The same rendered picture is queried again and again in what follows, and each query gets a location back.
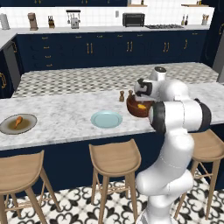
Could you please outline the dark blue kitchen island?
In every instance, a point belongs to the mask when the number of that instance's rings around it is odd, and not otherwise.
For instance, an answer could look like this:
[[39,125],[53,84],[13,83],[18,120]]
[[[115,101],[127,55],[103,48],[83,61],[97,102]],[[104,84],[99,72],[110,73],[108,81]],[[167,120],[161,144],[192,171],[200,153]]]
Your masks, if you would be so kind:
[[152,165],[164,142],[164,136],[156,132],[135,134],[128,136],[115,136],[92,139],[86,141],[50,144],[29,148],[0,150],[0,158],[16,155],[33,154],[45,151],[44,168],[50,180],[52,189],[56,192],[64,189],[74,189],[80,186],[91,186],[93,166],[90,159],[89,144],[102,145],[121,143],[133,138],[142,157],[142,163],[136,173]]

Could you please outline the wooden bar stool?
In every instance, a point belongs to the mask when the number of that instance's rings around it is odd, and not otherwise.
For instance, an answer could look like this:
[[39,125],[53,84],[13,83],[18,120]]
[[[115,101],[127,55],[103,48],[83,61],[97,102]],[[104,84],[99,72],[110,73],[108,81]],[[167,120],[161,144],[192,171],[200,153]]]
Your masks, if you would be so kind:
[[47,224],[41,209],[42,199],[37,200],[32,186],[39,178],[43,180],[42,189],[45,188],[51,195],[58,210],[59,203],[55,197],[50,181],[43,167],[44,151],[29,155],[18,155],[0,158],[0,223],[8,224],[6,213],[33,207],[42,224]]
[[[194,140],[194,151],[191,174],[195,179],[210,178],[206,207],[206,219],[208,219],[220,163],[224,158],[224,143],[211,129],[200,133],[192,133],[192,138]],[[202,167],[205,172],[204,175],[194,175],[198,165]]]
[[[98,223],[103,223],[106,198],[111,193],[130,193],[134,214],[137,220],[137,194],[135,171],[141,164],[141,155],[134,139],[123,143],[108,143],[104,145],[89,145],[93,164],[93,184],[91,204],[94,204],[95,190],[101,194],[101,204]],[[125,177],[125,186],[109,187],[110,178]]]

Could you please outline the light blue plate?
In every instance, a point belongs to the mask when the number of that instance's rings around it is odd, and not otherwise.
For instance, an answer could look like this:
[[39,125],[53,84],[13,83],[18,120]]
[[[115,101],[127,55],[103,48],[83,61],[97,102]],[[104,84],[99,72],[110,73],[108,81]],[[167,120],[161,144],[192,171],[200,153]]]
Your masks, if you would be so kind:
[[111,110],[101,110],[91,116],[91,123],[103,129],[111,129],[119,126],[123,121],[123,117]]

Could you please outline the dark blue tall cupboard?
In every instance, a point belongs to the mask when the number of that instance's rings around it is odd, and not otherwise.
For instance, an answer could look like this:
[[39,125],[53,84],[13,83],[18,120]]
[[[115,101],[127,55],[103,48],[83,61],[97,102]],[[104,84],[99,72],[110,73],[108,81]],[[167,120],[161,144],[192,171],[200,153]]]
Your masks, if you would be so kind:
[[214,7],[213,17],[201,55],[201,61],[212,67],[224,31],[224,0],[202,0],[202,3]]

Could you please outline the dark blue side cupboard run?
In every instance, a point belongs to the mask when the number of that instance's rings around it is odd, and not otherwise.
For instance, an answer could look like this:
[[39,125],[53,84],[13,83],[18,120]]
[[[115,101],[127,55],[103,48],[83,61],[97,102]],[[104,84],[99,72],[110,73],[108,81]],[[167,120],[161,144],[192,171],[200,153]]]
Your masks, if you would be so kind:
[[4,51],[0,51],[0,99],[11,98],[13,93],[14,88],[4,57]]

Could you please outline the grey dishwasher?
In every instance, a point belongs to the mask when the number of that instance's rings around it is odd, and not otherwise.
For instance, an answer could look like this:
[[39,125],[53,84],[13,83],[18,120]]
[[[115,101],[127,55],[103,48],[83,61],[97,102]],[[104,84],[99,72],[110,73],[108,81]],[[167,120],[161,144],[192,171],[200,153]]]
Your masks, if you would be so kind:
[[3,54],[7,63],[7,67],[10,72],[11,81],[14,90],[18,89],[19,83],[21,81],[20,72],[18,69],[17,59],[14,53],[12,42],[10,41],[3,49]]

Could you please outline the silver toaster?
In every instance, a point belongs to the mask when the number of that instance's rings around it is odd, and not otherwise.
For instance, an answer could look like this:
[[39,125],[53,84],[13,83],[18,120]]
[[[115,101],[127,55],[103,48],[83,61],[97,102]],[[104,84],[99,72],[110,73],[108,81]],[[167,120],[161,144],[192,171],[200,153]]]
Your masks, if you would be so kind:
[[79,28],[80,20],[77,17],[71,18],[71,28],[72,29],[78,29]]

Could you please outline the dark blue base cupboard run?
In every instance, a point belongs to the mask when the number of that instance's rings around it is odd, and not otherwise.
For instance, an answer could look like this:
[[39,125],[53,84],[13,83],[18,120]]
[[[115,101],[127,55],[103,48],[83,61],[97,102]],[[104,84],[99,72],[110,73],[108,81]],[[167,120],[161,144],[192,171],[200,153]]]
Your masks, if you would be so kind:
[[17,35],[24,70],[198,62],[207,32],[120,31]]

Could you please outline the white paper towel roll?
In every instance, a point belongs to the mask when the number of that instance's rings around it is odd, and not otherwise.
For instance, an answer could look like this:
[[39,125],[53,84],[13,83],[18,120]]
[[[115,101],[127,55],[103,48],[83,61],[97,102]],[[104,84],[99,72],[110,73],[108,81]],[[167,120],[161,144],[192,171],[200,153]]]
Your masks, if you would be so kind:
[[3,30],[10,29],[10,25],[9,25],[8,18],[7,18],[6,14],[3,14],[3,13],[0,14],[0,23],[1,23]]

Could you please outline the dark blue wall cupboard run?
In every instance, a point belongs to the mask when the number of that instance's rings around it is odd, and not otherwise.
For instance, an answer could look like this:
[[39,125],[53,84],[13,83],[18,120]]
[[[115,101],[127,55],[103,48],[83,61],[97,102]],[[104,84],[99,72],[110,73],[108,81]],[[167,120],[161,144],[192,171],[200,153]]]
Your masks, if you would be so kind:
[[126,7],[129,0],[0,0],[0,7]]

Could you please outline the orange chicken drumstick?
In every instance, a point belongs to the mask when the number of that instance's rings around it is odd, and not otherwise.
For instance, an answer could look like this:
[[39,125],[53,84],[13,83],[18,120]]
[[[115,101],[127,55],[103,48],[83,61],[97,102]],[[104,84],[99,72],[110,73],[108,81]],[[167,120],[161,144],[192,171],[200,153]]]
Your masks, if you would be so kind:
[[17,119],[16,119],[16,124],[15,124],[15,127],[14,129],[23,121],[23,117],[22,116],[19,116]]

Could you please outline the dark hob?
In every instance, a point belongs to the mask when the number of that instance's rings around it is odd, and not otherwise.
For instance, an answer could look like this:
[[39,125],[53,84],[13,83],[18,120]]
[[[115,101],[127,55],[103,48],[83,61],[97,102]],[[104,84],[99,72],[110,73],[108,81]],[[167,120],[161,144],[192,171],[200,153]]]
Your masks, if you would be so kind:
[[145,27],[149,29],[182,29],[184,28],[183,26],[178,24],[149,24],[149,25],[145,25]]

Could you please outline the grey fridge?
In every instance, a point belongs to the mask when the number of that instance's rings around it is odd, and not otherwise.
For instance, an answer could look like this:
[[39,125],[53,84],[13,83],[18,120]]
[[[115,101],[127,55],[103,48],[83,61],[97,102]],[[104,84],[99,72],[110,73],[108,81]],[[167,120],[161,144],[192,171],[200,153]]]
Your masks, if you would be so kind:
[[220,39],[220,44],[213,62],[213,70],[217,72],[219,83],[224,83],[224,34]]

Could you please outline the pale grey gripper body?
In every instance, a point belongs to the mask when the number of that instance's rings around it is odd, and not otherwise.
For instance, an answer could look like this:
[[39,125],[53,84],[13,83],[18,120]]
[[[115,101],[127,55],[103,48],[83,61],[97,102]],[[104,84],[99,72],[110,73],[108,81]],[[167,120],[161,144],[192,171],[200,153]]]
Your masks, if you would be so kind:
[[156,96],[141,94],[136,96],[137,102],[157,102],[158,98]]

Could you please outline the grey plate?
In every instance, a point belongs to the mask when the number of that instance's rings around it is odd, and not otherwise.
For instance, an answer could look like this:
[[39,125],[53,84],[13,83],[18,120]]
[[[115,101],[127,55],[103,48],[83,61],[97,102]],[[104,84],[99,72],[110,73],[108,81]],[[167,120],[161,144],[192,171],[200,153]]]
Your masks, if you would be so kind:
[[[23,121],[14,129],[16,119],[22,116]],[[9,116],[0,123],[0,131],[6,135],[18,135],[31,130],[37,123],[37,117],[31,114],[17,114]]]

